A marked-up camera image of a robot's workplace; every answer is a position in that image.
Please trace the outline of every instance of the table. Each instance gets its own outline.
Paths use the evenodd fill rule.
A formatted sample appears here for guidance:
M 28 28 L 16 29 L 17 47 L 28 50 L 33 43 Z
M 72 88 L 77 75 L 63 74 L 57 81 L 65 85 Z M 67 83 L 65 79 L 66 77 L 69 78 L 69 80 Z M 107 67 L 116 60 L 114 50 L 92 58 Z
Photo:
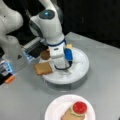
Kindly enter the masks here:
M 78 89 L 59 92 L 48 88 L 38 77 L 34 60 L 22 69 L 9 85 L 0 86 L 0 120 L 44 120 L 48 105 L 65 94 L 87 99 L 96 113 L 96 120 L 118 120 L 120 117 L 120 49 L 69 33 L 68 43 L 81 49 L 89 58 L 88 77 Z

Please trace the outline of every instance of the toast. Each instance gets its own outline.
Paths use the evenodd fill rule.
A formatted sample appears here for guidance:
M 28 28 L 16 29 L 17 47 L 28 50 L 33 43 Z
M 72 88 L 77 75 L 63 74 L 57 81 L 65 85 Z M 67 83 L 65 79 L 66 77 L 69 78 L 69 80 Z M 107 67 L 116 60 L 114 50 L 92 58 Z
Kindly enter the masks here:
M 47 75 L 52 73 L 52 68 L 48 62 L 43 62 L 34 65 L 37 75 Z

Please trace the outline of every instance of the blue light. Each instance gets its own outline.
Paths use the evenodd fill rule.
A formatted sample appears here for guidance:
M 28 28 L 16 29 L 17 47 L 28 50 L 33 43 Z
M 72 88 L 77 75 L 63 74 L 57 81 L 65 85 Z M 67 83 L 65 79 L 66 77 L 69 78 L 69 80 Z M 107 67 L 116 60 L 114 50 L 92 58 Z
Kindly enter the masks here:
M 48 12 L 45 12 L 45 15 L 46 15 L 46 16 L 48 16 L 48 15 L 49 15 L 49 13 L 48 13 Z

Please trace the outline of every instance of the white plate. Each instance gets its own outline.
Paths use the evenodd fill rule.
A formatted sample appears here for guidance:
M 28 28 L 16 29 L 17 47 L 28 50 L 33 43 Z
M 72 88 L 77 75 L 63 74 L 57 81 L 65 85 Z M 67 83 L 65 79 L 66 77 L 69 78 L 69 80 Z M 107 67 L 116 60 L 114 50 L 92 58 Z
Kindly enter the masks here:
M 77 95 L 63 95 L 55 99 L 47 108 L 44 120 L 61 120 L 67 109 L 77 101 L 85 102 L 88 110 L 84 120 L 95 120 L 95 112 L 91 104 Z

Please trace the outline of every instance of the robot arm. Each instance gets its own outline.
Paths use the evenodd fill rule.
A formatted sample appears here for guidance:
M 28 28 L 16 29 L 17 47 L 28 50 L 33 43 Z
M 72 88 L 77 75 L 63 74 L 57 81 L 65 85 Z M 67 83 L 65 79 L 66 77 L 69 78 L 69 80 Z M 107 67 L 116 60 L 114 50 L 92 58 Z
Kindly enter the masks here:
M 30 19 L 30 28 L 34 35 L 39 36 L 42 33 L 46 39 L 55 67 L 59 70 L 65 69 L 69 66 L 64 54 L 66 41 L 58 14 L 50 0 L 39 1 L 45 10 Z
M 39 0 L 45 9 L 50 9 L 56 12 L 56 9 L 50 0 Z
M 5 53 L 3 59 L 11 63 L 15 72 L 19 71 L 27 61 L 18 39 L 7 34 L 19 29 L 22 25 L 22 16 L 0 0 L 0 45 Z

